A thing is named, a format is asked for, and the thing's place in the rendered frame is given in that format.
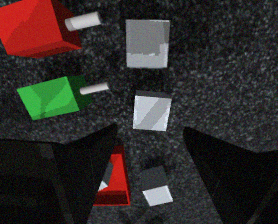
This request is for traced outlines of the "red block with white pin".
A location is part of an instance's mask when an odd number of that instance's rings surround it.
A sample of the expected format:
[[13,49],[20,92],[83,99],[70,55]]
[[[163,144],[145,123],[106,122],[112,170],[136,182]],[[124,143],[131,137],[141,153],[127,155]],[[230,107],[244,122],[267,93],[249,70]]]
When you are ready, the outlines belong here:
[[99,12],[73,17],[58,0],[22,0],[0,8],[0,38],[7,55],[39,59],[82,49],[77,29],[100,19]]

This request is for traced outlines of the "red tray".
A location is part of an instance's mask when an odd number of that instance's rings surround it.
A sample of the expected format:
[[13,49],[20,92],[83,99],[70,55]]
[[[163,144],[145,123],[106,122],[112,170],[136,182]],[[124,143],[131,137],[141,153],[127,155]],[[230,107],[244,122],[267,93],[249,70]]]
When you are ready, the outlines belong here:
[[109,161],[113,165],[109,186],[98,191],[93,206],[130,205],[130,186],[123,145],[114,146]]

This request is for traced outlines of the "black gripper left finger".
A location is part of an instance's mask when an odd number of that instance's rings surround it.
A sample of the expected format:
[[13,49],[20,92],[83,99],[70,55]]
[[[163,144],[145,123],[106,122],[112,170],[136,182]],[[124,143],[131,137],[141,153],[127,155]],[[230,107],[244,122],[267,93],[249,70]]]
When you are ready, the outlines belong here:
[[111,124],[67,144],[0,138],[0,174],[50,179],[67,224],[87,224],[117,137]]

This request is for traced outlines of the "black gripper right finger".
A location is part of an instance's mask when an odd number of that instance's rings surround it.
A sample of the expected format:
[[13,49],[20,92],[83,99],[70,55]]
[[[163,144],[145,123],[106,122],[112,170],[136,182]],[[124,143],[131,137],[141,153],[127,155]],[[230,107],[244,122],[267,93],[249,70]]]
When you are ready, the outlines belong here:
[[255,153],[190,127],[183,137],[223,224],[254,224],[278,190],[278,150]]

